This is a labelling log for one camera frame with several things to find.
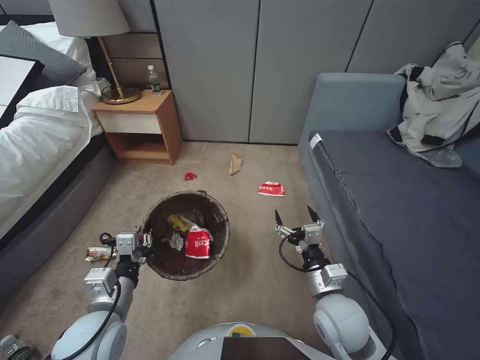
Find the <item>bed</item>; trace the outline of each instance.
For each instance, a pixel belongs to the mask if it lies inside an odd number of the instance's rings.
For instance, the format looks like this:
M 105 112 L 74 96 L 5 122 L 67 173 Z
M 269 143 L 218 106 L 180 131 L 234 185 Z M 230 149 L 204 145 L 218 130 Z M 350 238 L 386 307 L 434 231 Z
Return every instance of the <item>bed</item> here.
M 68 238 L 116 165 L 92 112 L 110 80 L 98 41 L 88 39 L 88 48 L 84 40 L 69 42 L 62 51 L 66 39 L 58 34 L 49 44 L 56 31 L 49 15 L 0 15 L 0 35 L 11 20 L 85 69 L 68 86 L 60 81 L 28 93 L 0 128 L 0 303 Z M 77 56 L 88 59 L 88 66 Z

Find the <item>trash can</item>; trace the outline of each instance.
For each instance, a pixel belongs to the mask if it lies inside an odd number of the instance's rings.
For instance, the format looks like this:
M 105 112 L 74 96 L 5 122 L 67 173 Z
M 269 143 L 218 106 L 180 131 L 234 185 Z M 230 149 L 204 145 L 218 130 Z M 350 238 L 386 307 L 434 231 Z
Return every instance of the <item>trash can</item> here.
M 169 242 L 162 241 L 172 236 L 173 229 L 167 218 L 175 214 L 211 233 L 210 258 L 187 257 L 185 247 L 178 251 Z M 147 255 L 148 266 L 163 278 L 185 281 L 205 274 L 220 261 L 229 243 L 230 223 L 222 205 L 205 191 L 180 191 L 165 196 L 148 211 L 140 235 L 150 231 L 152 247 Z

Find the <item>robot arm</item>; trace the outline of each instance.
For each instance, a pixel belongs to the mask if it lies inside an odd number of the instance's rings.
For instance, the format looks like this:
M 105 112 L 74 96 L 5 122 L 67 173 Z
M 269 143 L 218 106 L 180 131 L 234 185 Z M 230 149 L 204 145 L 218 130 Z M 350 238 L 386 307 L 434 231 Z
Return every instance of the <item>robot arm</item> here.
M 127 339 L 124 322 L 139 281 L 142 262 L 140 236 L 121 232 L 102 241 L 116 246 L 119 261 L 110 267 L 91 269 L 83 280 L 92 294 L 88 313 L 73 323 L 58 339 L 50 355 L 53 360 L 117 360 Z
M 308 206 L 313 223 L 300 228 L 289 229 L 283 226 L 280 215 L 275 211 L 275 232 L 283 237 L 279 253 L 282 260 L 291 268 L 307 274 L 311 293 L 318 302 L 313 314 L 315 328 L 338 360 L 350 360 L 350 354 L 362 360 L 395 360 L 391 356 L 395 346 L 395 328 L 392 325 L 392 341 L 389 349 L 370 327 L 369 319 L 362 307 L 354 300 L 341 294 L 342 284 L 350 275 L 380 307 L 380 304 L 360 280 L 350 274 L 341 263 L 331 264 L 322 251 L 322 235 L 325 222 Z M 288 242 L 296 246 L 303 257 L 303 267 L 289 263 L 282 254 L 282 245 Z

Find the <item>gray jacket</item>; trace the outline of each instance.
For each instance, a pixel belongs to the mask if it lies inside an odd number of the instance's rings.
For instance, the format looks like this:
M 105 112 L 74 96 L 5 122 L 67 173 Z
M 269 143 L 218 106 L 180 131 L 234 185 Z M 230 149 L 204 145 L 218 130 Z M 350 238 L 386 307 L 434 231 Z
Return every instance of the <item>gray jacket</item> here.
M 480 61 L 467 57 L 455 42 L 433 67 L 408 64 L 397 74 L 406 77 L 403 122 L 388 133 L 413 153 L 443 147 L 480 123 Z

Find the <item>gold lamp stand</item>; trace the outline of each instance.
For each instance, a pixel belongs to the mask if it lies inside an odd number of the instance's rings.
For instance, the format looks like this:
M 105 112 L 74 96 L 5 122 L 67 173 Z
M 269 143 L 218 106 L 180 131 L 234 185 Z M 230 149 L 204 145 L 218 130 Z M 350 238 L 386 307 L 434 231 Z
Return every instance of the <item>gold lamp stand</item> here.
M 110 90 L 102 92 L 100 99 L 107 104 L 126 104 L 140 99 L 142 97 L 142 93 L 139 89 L 135 87 L 127 87 L 125 89 L 122 89 L 119 81 L 117 80 L 117 76 L 115 75 L 112 60 L 110 60 L 109 53 L 107 51 L 107 48 L 105 47 L 104 40 L 101 36 L 98 36 L 98 42 L 100 43 L 103 55 L 105 55 L 105 59 L 113 77 L 113 81 L 115 82 L 115 87 L 112 86 Z

